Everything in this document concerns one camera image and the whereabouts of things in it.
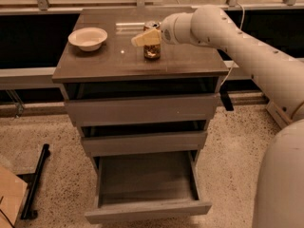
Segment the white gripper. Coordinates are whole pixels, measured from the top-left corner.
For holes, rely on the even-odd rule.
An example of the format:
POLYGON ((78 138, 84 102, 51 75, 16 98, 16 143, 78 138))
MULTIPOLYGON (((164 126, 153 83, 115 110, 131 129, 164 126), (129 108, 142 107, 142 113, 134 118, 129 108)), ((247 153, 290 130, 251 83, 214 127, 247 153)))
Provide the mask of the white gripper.
POLYGON ((163 41, 170 45, 191 44, 192 13, 174 13, 161 22, 161 33, 156 28, 145 30, 131 39, 134 47, 153 46, 163 41))

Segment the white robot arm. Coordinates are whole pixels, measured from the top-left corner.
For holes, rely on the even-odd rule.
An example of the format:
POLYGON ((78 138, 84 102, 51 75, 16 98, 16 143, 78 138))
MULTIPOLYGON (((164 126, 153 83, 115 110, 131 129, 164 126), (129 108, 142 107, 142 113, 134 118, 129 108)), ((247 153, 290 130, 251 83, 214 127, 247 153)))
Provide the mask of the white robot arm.
POLYGON ((224 51, 289 120, 267 148, 258 174, 253 228, 304 228, 304 64, 243 32, 205 5, 174 13, 131 39, 135 47, 192 44, 224 51))

